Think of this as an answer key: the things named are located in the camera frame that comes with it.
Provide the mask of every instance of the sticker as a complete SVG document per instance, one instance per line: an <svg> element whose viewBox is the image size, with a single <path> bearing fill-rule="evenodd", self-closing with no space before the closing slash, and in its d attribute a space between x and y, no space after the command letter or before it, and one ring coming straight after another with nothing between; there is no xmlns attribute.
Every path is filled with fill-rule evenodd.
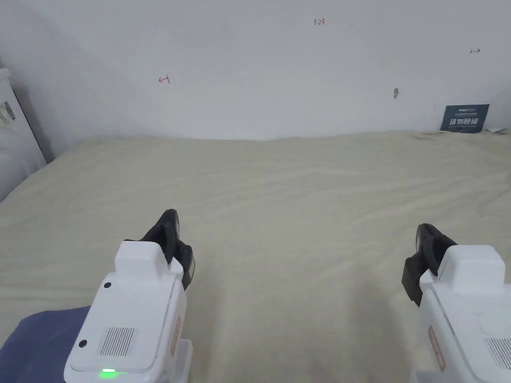
<svg viewBox="0 0 511 383"><path fill-rule="evenodd" d="M440 350L440 345L438 345L438 341L436 340L436 335L435 332L433 331L433 327L431 326L429 326L428 336L431 342L431 346L433 347L433 351L435 352L436 360L438 361L440 371L444 371L446 369L446 361L444 359L444 356L442 355L442 351Z"/></svg>
<svg viewBox="0 0 511 383"><path fill-rule="evenodd" d="M479 133L488 114L489 104L446 106L440 130L459 133Z"/></svg>
<svg viewBox="0 0 511 383"><path fill-rule="evenodd" d="M9 122L15 120L16 117L7 101L0 103L0 124L7 126Z"/></svg>
<svg viewBox="0 0 511 383"><path fill-rule="evenodd" d="M177 317L176 328L174 330L174 337L172 338L172 345L170 346L170 353L174 356L176 352L177 341L179 338L179 330L181 329L181 317Z"/></svg>

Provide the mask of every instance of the red marking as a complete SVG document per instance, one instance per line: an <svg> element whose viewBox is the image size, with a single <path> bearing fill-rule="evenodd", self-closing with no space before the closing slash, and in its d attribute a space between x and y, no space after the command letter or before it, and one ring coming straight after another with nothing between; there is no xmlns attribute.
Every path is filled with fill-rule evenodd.
<svg viewBox="0 0 511 383"><path fill-rule="evenodd" d="M438 366L440 367L440 371L444 371L446 369L446 361L444 356L442 355L442 351L440 350L440 345L436 340L435 332L433 331L433 327L429 326L428 330L429 341L431 342L431 346L433 347L433 351L435 352L436 360L438 361Z"/></svg>
<svg viewBox="0 0 511 383"><path fill-rule="evenodd" d="M174 356L176 352L177 340L179 339L179 330L181 329L181 317L177 317L176 328L174 330L174 337L172 338L172 345L170 346L170 353Z"/></svg>

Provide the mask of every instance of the green led light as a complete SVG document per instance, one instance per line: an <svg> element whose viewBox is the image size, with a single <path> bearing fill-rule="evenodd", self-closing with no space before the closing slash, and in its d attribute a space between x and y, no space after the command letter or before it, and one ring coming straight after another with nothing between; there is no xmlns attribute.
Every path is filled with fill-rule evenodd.
<svg viewBox="0 0 511 383"><path fill-rule="evenodd" d="M118 372L113 368L104 368L99 373L101 379L115 379L119 374L127 374L127 372Z"/></svg>

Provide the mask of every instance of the label sticker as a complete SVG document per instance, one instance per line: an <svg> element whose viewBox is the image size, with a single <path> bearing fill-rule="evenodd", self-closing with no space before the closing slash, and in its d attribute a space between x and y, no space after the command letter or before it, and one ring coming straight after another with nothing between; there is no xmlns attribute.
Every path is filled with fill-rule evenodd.
<svg viewBox="0 0 511 383"><path fill-rule="evenodd" d="M444 356L442 355L442 351L440 350L440 345L438 345L438 341L436 340L435 331L433 331L433 327L431 326L429 326L428 336L431 342L431 346L433 347L433 351L435 352L436 360L438 361L440 371L444 371L446 369L446 361L444 359Z"/></svg>
<svg viewBox="0 0 511 383"><path fill-rule="evenodd" d="M177 317L176 329L174 330L174 337L172 338L172 345L170 346L170 353L174 356L176 352L177 340L179 338L179 330L181 329L181 317Z"/></svg>
<svg viewBox="0 0 511 383"><path fill-rule="evenodd" d="M0 123L7 126L9 122L14 121L16 116L7 101L0 103Z"/></svg>

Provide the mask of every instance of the beige bed sheet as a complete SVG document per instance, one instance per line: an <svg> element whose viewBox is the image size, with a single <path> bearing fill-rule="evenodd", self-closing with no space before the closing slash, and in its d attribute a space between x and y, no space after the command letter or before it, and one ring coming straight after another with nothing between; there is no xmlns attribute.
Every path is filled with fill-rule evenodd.
<svg viewBox="0 0 511 383"><path fill-rule="evenodd" d="M119 243L176 208L196 272L191 382L407 382L429 367L401 286L417 225L511 252L511 139L105 139L0 204L0 342L89 305Z"/></svg>

